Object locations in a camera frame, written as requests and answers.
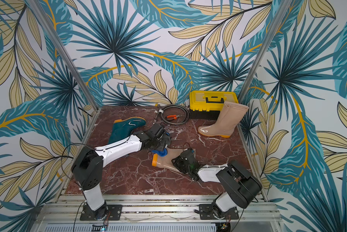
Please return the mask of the blue grey cloth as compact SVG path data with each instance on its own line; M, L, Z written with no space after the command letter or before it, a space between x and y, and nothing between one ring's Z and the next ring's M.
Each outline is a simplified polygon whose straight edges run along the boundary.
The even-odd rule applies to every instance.
M152 153L158 154L161 157L164 157L168 154L168 146L171 145L171 136L168 132L164 133L160 139L156 140L158 144L155 146Z

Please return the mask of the beige boot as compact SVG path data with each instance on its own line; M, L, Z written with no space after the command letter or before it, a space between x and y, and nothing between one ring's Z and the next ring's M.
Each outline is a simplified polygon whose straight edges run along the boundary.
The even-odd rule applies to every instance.
M152 166L158 168L166 168L171 171L180 173L172 164L171 160L179 156L185 149L167 148L168 154L164 157L153 153Z
M229 138L248 110L247 105L225 101L215 124L199 126L198 133L207 137Z

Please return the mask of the teal rubber boot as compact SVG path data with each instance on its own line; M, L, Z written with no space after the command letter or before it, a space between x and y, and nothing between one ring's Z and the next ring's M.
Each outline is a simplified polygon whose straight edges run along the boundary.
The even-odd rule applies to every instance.
M128 119L115 120L112 127L112 133L108 144L115 143L129 137L133 130L146 124L146 120L141 117L131 117Z

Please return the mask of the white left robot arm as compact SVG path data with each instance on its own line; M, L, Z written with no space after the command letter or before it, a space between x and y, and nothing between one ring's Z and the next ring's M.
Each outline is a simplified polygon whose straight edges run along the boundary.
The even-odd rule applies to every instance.
M108 211L108 206L103 198L100 182L103 168L108 164L140 150L166 152L171 144L171 137L164 126L154 124L149 130L137 131L126 138L96 148L86 145L72 166L72 174L80 185L86 199L86 207L100 220Z

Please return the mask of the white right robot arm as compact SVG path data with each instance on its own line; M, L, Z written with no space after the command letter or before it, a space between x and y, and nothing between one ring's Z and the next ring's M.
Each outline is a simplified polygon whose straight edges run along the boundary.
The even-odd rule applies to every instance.
M233 160L222 165L202 165L187 149L171 160L174 168L194 181L220 183L225 192L212 202L206 214L223 219L231 209L245 209L262 190L262 184L239 162Z

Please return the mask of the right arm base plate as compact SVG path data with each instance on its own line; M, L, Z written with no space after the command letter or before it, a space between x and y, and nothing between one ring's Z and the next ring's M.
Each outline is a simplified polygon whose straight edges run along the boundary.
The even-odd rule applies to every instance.
M200 204L199 209L195 212L200 215L201 220L239 219L239 212L236 207L223 212L214 204Z

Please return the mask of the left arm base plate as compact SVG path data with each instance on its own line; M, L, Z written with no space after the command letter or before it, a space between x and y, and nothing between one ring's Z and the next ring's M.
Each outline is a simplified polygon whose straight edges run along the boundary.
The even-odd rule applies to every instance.
M122 213L122 205L107 205L104 204L101 208L93 211L85 204L82 209L82 213L80 216L81 221L118 221L120 220L120 216Z

